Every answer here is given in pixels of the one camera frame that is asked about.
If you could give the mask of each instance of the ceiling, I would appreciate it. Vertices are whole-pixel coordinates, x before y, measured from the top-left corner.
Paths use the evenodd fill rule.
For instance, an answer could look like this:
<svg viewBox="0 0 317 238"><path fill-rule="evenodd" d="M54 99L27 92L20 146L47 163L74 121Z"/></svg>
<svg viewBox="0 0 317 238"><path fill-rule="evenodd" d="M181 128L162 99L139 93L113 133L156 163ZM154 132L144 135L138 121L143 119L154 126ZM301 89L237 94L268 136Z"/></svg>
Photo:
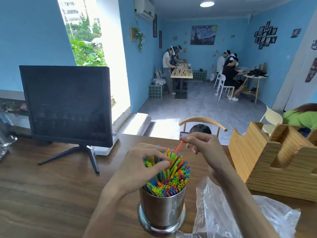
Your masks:
<svg viewBox="0 0 317 238"><path fill-rule="evenodd" d="M292 0L150 0L157 15L165 20L249 17ZM200 7L213 1L212 7Z"/></svg>

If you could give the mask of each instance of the colorful straws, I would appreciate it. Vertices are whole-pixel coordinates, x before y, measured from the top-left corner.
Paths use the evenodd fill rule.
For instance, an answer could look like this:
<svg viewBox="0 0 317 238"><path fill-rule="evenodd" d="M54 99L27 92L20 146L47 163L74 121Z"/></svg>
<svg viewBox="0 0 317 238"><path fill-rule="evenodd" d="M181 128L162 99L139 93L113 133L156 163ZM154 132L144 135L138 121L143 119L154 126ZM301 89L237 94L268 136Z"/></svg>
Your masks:
<svg viewBox="0 0 317 238"><path fill-rule="evenodd" d="M183 142L180 143L175 151L170 149L166 150L164 154L171 158L170 165L166 170L158 173L143 186L148 193L157 197L169 197L178 194L185 188L191 170L187 161L178 153L182 144ZM144 159L144 165L146 167L152 167L160 161L162 160L153 156L146 157Z"/></svg>

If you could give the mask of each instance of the hanging plant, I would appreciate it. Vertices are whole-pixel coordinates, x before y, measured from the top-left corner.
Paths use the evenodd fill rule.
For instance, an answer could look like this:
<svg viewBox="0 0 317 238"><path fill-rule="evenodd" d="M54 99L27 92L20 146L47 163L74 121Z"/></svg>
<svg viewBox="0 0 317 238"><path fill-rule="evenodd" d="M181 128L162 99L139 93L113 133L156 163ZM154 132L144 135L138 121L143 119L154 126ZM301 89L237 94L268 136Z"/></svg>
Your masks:
<svg viewBox="0 0 317 238"><path fill-rule="evenodd" d="M137 27L134 28L134 37L139 41L138 50L139 52L141 52L143 47L143 40L145 38L143 32L141 32L141 29L138 29Z"/></svg>

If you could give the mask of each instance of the left hand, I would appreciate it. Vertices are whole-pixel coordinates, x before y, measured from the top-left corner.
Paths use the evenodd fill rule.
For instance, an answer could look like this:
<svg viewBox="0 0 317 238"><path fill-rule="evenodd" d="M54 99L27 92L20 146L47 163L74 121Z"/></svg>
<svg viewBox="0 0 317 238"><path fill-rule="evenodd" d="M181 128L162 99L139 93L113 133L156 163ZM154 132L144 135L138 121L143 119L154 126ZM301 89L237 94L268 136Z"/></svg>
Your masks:
<svg viewBox="0 0 317 238"><path fill-rule="evenodd" d="M164 147L152 144L138 144L134 149L127 152L123 162L106 187L114 188L114 192L119 192L122 197L136 191L170 165L170 158L163 154L165 151L166 148ZM161 158L163 161L153 167L146 168L143 159L151 156Z"/></svg>

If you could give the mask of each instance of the ceiling light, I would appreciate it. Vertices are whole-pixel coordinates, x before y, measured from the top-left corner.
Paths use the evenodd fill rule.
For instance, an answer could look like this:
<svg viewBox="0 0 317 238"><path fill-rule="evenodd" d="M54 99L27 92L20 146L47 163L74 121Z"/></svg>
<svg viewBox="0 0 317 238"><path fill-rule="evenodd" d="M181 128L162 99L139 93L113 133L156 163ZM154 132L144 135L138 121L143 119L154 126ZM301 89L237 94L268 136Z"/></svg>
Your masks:
<svg viewBox="0 0 317 238"><path fill-rule="evenodd" d="M213 1L205 1L202 4L200 4L201 7L211 7L213 6L215 3Z"/></svg>

